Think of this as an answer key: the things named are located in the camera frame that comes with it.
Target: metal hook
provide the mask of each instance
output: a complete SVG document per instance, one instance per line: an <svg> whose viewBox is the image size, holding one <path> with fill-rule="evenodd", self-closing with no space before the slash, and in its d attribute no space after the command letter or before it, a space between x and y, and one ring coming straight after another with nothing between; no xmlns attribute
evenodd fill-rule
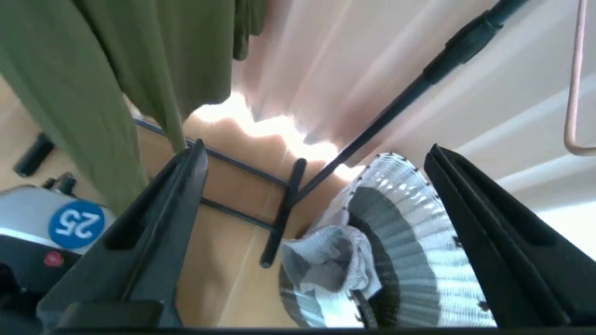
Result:
<svg viewBox="0 0 596 335"><path fill-rule="evenodd" d="M573 62L571 65L571 84L569 87L569 100L567 101L564 131L564 143L567 151L571 154L583 156L596 155L596 147L587 148L576 143L577 105L579 104L579 82L581 80L581 62L584 54L587 6L587 0L579 0L577 9L576 40Z"/></svg>

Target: red round logo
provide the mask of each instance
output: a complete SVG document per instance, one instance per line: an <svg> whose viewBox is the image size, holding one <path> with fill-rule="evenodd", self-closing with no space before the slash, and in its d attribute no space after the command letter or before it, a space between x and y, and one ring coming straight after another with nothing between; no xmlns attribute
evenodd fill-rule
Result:
<svg viewBox="0 0 596 335"><path fill-rule="evenodd" d="M59 267L64 264L64 258L58 251L50 251L44 258L44 264L49 267Z"/></svg>

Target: blue circular label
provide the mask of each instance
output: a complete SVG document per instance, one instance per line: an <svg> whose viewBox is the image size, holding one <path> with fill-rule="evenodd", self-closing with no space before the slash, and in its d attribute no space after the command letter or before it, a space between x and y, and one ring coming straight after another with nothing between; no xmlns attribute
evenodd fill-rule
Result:
<svg viewBox="0 0 596 335"><path fill-rule="evenodd" d="M90 245L103 232L103 210L89 201L74 201L58 209L49 220L49 237L63 248Z"/></svg>

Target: green garment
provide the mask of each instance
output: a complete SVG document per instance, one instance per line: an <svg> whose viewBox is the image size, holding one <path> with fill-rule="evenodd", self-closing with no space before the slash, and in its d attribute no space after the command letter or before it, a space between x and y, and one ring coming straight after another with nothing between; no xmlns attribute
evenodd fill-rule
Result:
<svg viewBox="0 0 596 335"><path fill-rule="evenodd" d="M182 121L230 94L265 0L0 0L0 69L112 211L147 183L122 92L186 146Z"/></svg>

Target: floor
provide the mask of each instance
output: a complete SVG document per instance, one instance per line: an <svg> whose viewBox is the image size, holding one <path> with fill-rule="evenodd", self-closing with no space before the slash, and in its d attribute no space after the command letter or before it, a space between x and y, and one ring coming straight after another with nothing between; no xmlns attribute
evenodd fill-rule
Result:
<svg viewBox="0 0 596 335"><path fill-rule="evenodd" d="M184 125L187 136L200 137L210 147L264 171L288 178L296 159L277 135L253 138L232 119L215 123L192 117ZM34 142L39 127L24 110L7 84L0 79L0 190L21 184L40 185L48 177L71 171L79 183L74 193L102 202L69 159L55 150L37 172L22 179L12 166ZM155 175L173 156L168 141L140 129L142 162ZM309 162L308 181L324 165ZM303 230L346 184L329 177L297 205L288 221L285 237ZM273 221L282 189L270 182L210 159L204 195L247 214ZM279 261L265 270L259 259L267 231L201 206L190 238L178 286L177 305L186 327L296 327L278 298Z"/></svg>

